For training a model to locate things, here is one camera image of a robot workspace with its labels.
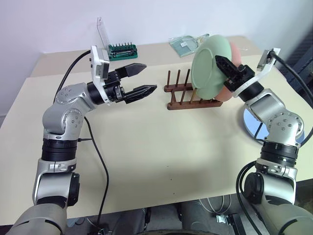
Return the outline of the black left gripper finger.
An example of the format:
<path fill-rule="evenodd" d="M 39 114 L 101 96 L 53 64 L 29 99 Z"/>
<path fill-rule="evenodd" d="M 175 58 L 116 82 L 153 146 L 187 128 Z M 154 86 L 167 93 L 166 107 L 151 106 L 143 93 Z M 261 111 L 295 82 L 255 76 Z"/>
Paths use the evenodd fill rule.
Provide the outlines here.
<path fill-rule="evenodd" d="M 126 104 L 141 100 L 154 92 L 157 85 L 142 85 L 132 91 L 124 93 L 123 100 Z"/>
<path fill-rule="evenodd" d="M 118 74 L 118 77 L 121 79 L 124 77 L 131 77 L 131 76 L 137 75 L 141 71 L 143 71 L 145 68 L 147 68 L 147 65 L 145 64 L 132 63 L 132 64 L 125 65 L 123 67 L 116 69 L 116 72 Z"/>

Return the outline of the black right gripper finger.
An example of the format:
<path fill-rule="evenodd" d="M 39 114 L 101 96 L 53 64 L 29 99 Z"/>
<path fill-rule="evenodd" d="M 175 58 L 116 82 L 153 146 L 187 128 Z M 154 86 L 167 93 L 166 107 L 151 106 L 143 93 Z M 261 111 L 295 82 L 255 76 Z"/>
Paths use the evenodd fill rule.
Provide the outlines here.
<path fill-rule="evenodd" d="M 216 55 L 215 61 L 217 67 L 226 76 L 226 78 L 232 82 L 235 81 L 238 76 L 238 68 L 227 57 Z"/>

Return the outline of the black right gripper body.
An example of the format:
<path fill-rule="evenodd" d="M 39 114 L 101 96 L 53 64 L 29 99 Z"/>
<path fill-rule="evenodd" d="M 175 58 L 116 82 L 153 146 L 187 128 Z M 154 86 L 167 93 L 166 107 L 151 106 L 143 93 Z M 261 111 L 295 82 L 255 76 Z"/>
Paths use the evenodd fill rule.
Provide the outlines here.
<path fill-rule="evenodd" d="M 236 91 L 240 86 L 255 76 L 255 72 L 247 65 L 240 65 L 238 68 L 238 76 L 235 81 L 226 79 L 224 85 L 230 91 Z"/>

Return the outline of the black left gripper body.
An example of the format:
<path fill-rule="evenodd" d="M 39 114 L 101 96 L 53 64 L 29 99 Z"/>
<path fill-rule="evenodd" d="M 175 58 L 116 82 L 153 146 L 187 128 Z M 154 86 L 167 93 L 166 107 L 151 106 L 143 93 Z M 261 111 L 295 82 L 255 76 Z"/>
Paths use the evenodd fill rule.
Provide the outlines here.
<path fill-rule="evenodd" d="M 105 80 L 104 90 L 111 102 L 120 102 L 124 100 L 124 90 L 120 87 L 121 79 L 125 75 L 120 70 L 114 70 L 108 73 Z"/>

